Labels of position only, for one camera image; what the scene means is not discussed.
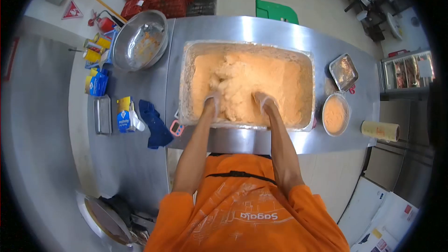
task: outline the small metal pan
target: small metal pan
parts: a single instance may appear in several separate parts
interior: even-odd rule
[[[358,71],[348,53],[335,59],[329,65],[329,70],[341,92],[347,92],[359,77]]]
[[[109,136],[112,133],[111,99],[105,94],[94,99],[95,133]]]

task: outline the display fridge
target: display fridge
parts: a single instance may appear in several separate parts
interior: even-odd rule
[[[434,81],[431,51],[417,50],[382,59],[378,64],[382,93],[428,92]]]

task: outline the apron strap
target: apron strap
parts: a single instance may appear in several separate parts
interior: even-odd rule
[[[250,174],[250,173],[247,173],[244,171],[230,171],[227,173],[214,173],[214,174],[209,174],[206,177],[209,177],[209,176],[212,176],[212,177],[253,177],[256,179],[271,182],[272,184],[277,186],[277,183],[272,179],[269,179],[269,178],[266,178],[263,176],[259,176],[259,175],[255,175],[255,174]]]

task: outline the orange t-shirt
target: orange t-shirt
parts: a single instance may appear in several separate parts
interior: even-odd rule
[[[255,155],[208,157],[204,177],[245,171],[274,180],[272,161]],[[286,199],[257,178],[207,177],[193,196],[173,192],[160,202],[149,251],[349,251],[319,195],[295,186]]]

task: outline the fire extinguisher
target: fire extinguisher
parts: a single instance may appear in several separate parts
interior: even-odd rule
[[[111,19],[109,19],[108,17],[100,18],[99,16],[101,14],[103,14],[103,12],[107,12],[109,14],[109,16],[112,18],[112,20],[114,20],[114,21],[111,21]],[[107,10],[103,10],[94,19],[90,19],[89,22],[88,22],[88,25],[89,26],[93,26],[94,25],[94,20],[97,21],[98,27],[99,27],[99,29],[103,33],[106,33],[106,32],[109,32],[109,31],[113,31],[114,27],[115,27],[115,24],[118,25],[119,27],[123,27],[125,25],[119,19],[117,19],[115,16],[112,16]]]

